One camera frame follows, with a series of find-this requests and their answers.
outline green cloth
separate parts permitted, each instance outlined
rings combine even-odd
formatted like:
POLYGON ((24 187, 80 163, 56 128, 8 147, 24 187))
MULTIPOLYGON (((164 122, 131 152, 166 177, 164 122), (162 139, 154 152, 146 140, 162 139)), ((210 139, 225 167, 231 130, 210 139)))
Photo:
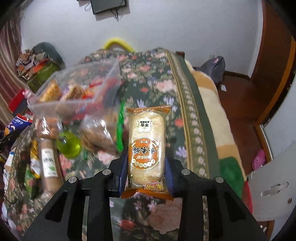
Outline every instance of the green cloth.
POLYGON ((45 83, 45 81, 47 81, 47 79, 56 71, 59 71, 59 66, 49 61, 28 82, 28 86, 34 93, 36 93, 37 90, 45 83))
POLYGON ((227 157, 219 161, 221 177, 232 187, 236 194, 241 198, 244 186, 242 171, 234 157, 227 157))

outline wire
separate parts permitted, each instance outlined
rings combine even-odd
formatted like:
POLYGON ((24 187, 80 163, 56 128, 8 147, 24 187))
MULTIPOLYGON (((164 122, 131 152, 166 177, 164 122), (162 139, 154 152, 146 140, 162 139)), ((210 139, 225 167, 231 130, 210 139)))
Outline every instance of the wire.
POLYGON ((121 16, 121 18, 119 19, 118 18, 118 8, 120 8, 121 7, 121 5, 122 5, 122 3, 124 2, 125 0, 122 0, 121 1, 121 3, 119 4, 119 6, 117 7, 117 8, 114 8, 115 10, 116 10, 116 14, 115 13, 113 13, 113 9, 111 9, 110 11, 111 11, 111 13, 114 15, 114 17, 115 17, 115 19, 117 20, 117 22, 119 22, 119 20, 120 19, 122 19, 123 18, 123 16, 124 16, 124 14, 121 16))
POLYGON ((16 204, 17 203, 17 198, 15 198, 15 201, 10 202, 8 200, 8 198, 5 196, 5 194, 3 195, 3 197, 10 203, 10 204, 16 204))
POLYGON ((5 172, 5 177, 6 177, 6 180, 8 181, 9 180, 8 172, 5 172))
POLYGON ((90 5, 91 3, 89 2, 85 7, 84 7, 84 10, 86 11, 86 12, 88 12, 90 9, 91 9, 91 5, 90 5))

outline backpack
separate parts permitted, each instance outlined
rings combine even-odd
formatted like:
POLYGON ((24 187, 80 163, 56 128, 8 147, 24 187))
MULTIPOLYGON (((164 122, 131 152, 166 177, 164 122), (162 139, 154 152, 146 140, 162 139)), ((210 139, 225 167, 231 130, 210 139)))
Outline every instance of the backpack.
POLYGON ((206 61, 200 68, 197 68, 197 70, 210 76, 215 84, 219 84, 223 81, 225 60, 222 56, 215 57, 206 61))

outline bag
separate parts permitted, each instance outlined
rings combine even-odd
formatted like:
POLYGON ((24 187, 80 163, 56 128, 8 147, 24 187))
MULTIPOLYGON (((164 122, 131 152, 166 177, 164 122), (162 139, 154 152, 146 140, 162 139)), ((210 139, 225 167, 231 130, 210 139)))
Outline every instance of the bag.
POLYGON ((215 57, 205 62, 197 70, 204 72, 212 78, 215 84, 223 81, 223 74, 225 72, 225 60, 222 56, 215 57))
POLYGON ((117 59, 79 64, 55 72, 30 99, 28 108, 38 118, 83 119, 113 105, 120 84, 117 59))

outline floral blanket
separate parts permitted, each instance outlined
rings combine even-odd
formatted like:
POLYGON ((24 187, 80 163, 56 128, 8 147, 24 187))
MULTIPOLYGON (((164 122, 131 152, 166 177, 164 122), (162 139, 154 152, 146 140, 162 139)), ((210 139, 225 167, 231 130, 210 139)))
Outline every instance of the floral blanket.
MULTIPOLYGON (((208 119, 196 77, 191 74, 184 59, 165 49, 157 48, 124 54, 98 50, 86 56, 82 62, 96 61, 100 58, 120 60, 122 85, 119 98, 125 103, 125 107, 171 105, 166 123, 166 148, 170 149, 174 158, 179 159, 185 168, 201 177, 212 179, 221 175, 212 123, 208 119)), ((19 164, 21 151, 28 147, 33 136, 33 128, 33 125, 27 128, 16 142, 17 149, 6 192, 10 199, 10 202, 5 202, 8 215, 21 234, 28 229, 43 208, 42 197, 30 200, 19 178, 24 172, 24 168, 19 164)), ((70 125, 68 128, 78 134, 77 126, 70 125)), ((65 180, 71 176, 77 176, 79 179, 92 177, 117 158, 116 154, 111 155, 102 151, 88 153, 87 156, 82 152, 74 160, 69 160, 62 154, 59 157, 65 180)), ((233 166, 233 160, 230 163, 228 167, 233 166)), ((233 176, 231 169, 224 169, 226 175, 233 176)), ((241 171, 240 176, 241 179, 245 178, 241 171)), ((110 207, 114 240, 177 240, 182 207, 180 198, 168 201, 137 193, 128 199, 110 198, 110 207)), ((207 240, 206 197, 203 198, 203 209, 204 239, 207 240)), ((86 239, 86 229, 84 226, 83 240, 86 239)))

